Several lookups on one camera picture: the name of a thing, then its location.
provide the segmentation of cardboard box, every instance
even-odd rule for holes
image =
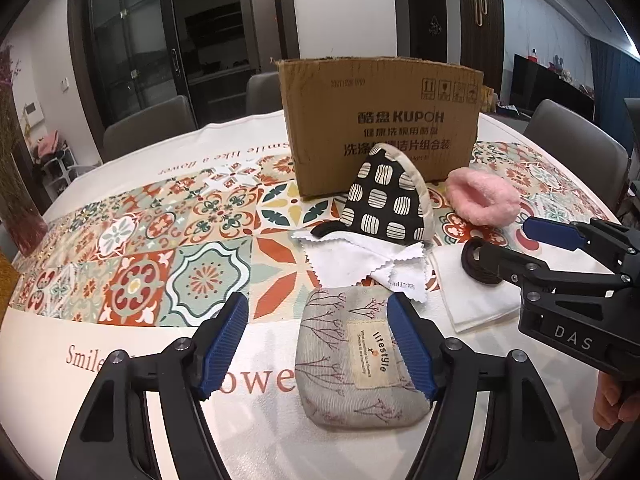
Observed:
[[[482,72],[391,57],[281,61],[278,72],[303,197],[347,191],[377,142],[405,152],[427,181],[469,163]]]

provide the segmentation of black rubber ring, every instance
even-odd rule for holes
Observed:
[[[474,253],[477,249],[484,244],[489,244],[484,238],[475,236],[465,243],[462,249],[462,255],[460,256],[460,262],[465,272],[472,277],[476,282],[485,283],[486,285],[497,285],[502,279],[492,272],[489,272],[484,267],[481,267],[478,260],[474,258]]]

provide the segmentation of table runner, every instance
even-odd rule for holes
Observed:
[[[437,244],[479,235],[536,254],[521,229],[527,217],[607,217],[530,146],[478,141],[471,162],[520,191],[520,215],[506,228],[474,226],[453,211],[444,183],[428,183]],[[14,263],[23,276],[10,306],[101,324],[198,326],[239,291],[251,322],[297,319],[319,282],[289,232],[338,218],[344,202],[302,200],[288,150],[146,184],[50,222],[34,254]],[[437,288],[433,274],[428,290]]]

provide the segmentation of shelf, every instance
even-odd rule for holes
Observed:
[[[127,16],[126,18],[130,15],[130,13],[133,10],[139,9],[140,7],[144,7],[146,4],[149,4],[151,2],[153,2],[154,0],[140,0],[136,3],[134,3],[132,6],[126,7],[126,11],[127,11]],[[120,17],[119,14],[116,14],[115,16],[111,16],[108,20],[106,20],[105,22],[101,23],[100,25],[95,25],[94,27],[94,31],[100,31],[100,30],[104,30],[107,27],[110,27],[111,25],[113,25],[113,23],[117,23],[120,20],[122,20],[122,18]]]
[[[218,99],[212,99],[210,101],[207,101],[207,104],[212,105],[212,104],[215,104],[215,103],[220,103],[222,101],[228,101],[229,99],[236,99],[238,97],[242,97],[243,95],[246,95],[246,92],[240,92],[238,94],[225,95],[224,97],[219,97]]]
[[[165,75],[167,76],[165,79],[163,79],[161,82],[164,81],[169,81],[169,79],[173,78],[173,75],[171,74],[171,65],[168,59],[168,56],[165,54],[164,51],[162,50],[157,50],[156,52],[159,52],[159,56],[153,60],[144,62],[143,64],[137,65],[136,64],[136,57],[134,56],[132,58],[132,62],[134,64],[136,64],[136,70],[138,70],[138,77],[135,79],[135,81],[138,82],[138,85],[142,88],[144,85],[142,85],[142,83],[140,82],[142,80],[142,78],[144,76],[147,76],[149,74],[159,74],[162,73],[162,70],[158,70],[161,69],[163,66],[167,69],[165,70]],[[127,73],[127,75],[121,76],[117,79],[114,79],[113,81],[110,81],[108,83],[105,83],[105,87],[107,89],[113,89],[116,86],[122,85],[122,84],[126,84],[126,83],[130,83],[134,81],[134,79],[131,78],[130,76],[130,72]]]
[[[247,72],[252,70],[251,65],[240,65],[232,68],[225,68],[224,70],[218,70],[212,74],[201,75],[198,77],[194,77],[193,79],[187,79],[187,83],[189,86],[194,86],[199,83],[204,83],[207,81],[211,81],[212,79],[218,79],[220,77],[225,77],[227,75],[237,74],[240,72]]]

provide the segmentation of curtain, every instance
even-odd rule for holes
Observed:
[[[591,64],[595,92],[595,123],[622,144],[631,156],[634,129],[626,113],[625,97],[640,97],[640,62],[595,38]]]

